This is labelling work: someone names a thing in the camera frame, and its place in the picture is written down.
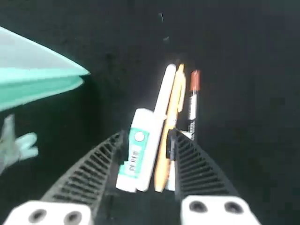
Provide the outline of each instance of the black background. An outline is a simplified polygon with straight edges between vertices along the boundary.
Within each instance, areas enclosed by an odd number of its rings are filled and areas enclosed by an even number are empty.
[[[76,90],[0,113],[15,114],[18,136],[36,132],[40,151],[0,177],[1,221],[128,129],[136,108],[153,109],[166,65],[183,61],[187,75],[202,70],[199,144],[262,224],[298,223],[299,11],[297,1],[278,0],[2,0],[0,26],[91,76]],[[186,118],[187,103],[180,128]],[[115,224],[174,224],[179,207],[152,184],[147,193],[124,193],[113,216]]]

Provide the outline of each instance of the pen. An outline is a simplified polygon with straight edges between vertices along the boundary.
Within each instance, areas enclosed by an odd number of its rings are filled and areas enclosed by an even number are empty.
[[[195,140],[196,117],[197,117],[197,95],[200,90],[200,71],[195,70],[191,74],[191,87],[188,111],[188,132],[191,139]]]
[[[147,191],[149,188],[158,144],[160,141],[161,132],[163,130],[165,115],[168,108],[173,82],[176,73],[176,66],[174,64],[168,65],[165,70],[164,78],[159,90],[158,98],[154,109],[154,120],[151,122],[153,128],[150,131],[146,150],[144,152],[141,171],[136,189],[139,191]]]
[[[184,95],[186,90],[186,78],[184,75],[184,64],[180,64],[175,74],[174,84],[171,92],[170,102],[167,111],[167,119],[161,134],[157,165],[154,174],[154,189],[162,192],[165,188],[169,170],[170,159],[166,158],[167,136],[170,129],[175,128],[178,113],[182,111]]]

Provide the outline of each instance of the yellow pencil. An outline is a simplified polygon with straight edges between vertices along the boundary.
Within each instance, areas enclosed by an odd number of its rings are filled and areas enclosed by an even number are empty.
[[[184,64],[180,64],[175,74],[174,84],[171,92],[164,130],[161,135],[157,164],[154,174],[154,189],[162,192],[167,182],[170,171],[170,159],[166,158],[166,145],[169,130],[176,127],[177,115],[182,111],[184,95],[186,91],[186,77],[184,75]]]

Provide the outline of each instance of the teal object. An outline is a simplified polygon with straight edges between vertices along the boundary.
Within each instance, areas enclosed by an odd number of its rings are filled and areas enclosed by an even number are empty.
[[[0,27],[0,111],[77,88],[88,70]]]

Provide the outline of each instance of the teal label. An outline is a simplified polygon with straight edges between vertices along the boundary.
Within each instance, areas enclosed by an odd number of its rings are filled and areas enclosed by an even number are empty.
[[[120,166],[119,174],[138,178],[147,146],[149,132],[131,128],[129,132],[129,158]]]

